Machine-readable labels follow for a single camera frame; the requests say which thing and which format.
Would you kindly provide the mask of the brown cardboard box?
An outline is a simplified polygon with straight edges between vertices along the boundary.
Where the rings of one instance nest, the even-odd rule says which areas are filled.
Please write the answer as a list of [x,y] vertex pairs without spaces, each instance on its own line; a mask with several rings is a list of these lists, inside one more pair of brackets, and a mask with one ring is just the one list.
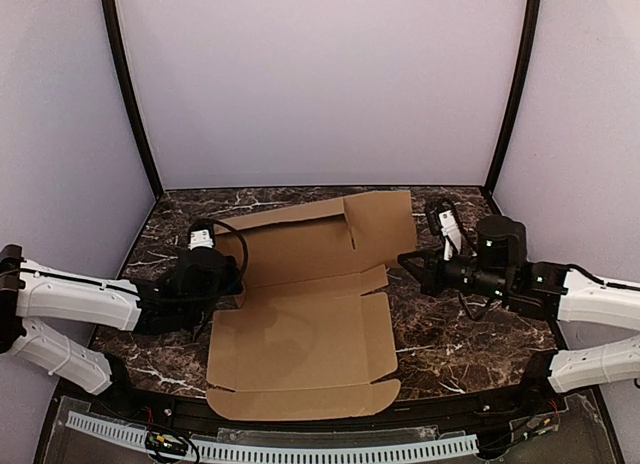
[[207,383],[240,393],[401,384],[387,272],[417,245],[407,191],[237,216],[216,244],[246,260],[232,310],[214,313]]

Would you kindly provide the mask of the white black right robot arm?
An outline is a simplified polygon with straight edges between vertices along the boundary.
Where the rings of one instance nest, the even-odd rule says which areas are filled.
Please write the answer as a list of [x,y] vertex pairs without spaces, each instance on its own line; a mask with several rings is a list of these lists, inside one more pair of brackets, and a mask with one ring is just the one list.
[[[404,253],[398,264],[420,285],[422,294],[447,289],[474,294],[506,310],[547,322],[589,322],[637,331],[639,286],[598,277],[576,264],[531,262],[526,228],[506,216],[492,215],[476,226],[472,255],[460,254],[451,239],[455,220],[441,224],[441,254]],[[592,385],[639,380],[639,338],[579,350],[535,353],[522,375],[521,388],[547,400]]]

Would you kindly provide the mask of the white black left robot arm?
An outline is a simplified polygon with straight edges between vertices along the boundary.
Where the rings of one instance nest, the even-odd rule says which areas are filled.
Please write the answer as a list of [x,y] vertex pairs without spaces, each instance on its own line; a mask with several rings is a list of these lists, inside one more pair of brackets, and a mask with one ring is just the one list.
[[196,246],[157,280],[102,280],[42,266],[9,244],[1,251],[1,350],[92,395],[125,389],[130,381],[119,358],[76,343],[45,319],[151,336],[192,331],[220,298],[242,292],[245,270],[230,255]]

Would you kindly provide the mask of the small green circuit board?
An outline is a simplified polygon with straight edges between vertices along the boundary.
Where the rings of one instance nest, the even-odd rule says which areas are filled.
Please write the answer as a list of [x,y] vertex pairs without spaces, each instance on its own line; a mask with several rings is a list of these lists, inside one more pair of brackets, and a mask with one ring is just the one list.
[[189,444],[181,438],[171,434],[149,432],[146,434],[145,448],[149,451],[185,455],[189,449]]

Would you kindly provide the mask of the black front table rail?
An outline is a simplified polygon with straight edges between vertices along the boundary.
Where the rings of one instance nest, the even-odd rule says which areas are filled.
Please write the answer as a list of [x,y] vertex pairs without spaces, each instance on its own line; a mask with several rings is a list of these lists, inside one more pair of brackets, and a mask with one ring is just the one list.
[[362,390],[240,393],[210,388],[202,398],[129,388],[96,397],[97,406],[125,418],[180,431],[224,425],[267,431],[356,431],[435,425],[442,431],[497,433],[512,420],[551,411],[561,398],[528,383],[457,396],[401,401],[391,381]]

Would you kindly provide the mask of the black right frame post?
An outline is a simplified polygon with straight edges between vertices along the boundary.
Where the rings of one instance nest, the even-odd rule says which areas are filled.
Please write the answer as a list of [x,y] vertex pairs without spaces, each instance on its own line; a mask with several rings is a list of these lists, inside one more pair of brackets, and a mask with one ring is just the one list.
[[515,128],[533,53],[542,0],[526,0],[518,51],[498,138],[482,189],[494,196]]

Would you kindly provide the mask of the black frame post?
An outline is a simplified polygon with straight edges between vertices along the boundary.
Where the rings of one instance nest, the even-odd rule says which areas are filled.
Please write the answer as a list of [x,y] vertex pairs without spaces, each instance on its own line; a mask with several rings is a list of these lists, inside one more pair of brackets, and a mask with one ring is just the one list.
[[498,138],[482,189],[494,196],[515,128],[533,53],[542,0],[526,0],[518,51]]
[[100,0],[116,78],[137,153],[155,200],[164,195],[129,69],[116,0]]

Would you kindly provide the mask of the black left frame post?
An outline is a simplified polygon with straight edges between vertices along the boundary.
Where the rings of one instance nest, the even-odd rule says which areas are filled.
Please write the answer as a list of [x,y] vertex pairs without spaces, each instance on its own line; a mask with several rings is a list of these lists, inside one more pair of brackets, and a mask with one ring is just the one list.
[[100,0],[116,78],[137,153],[155,200],[164,195],[129,69],[116,0]]

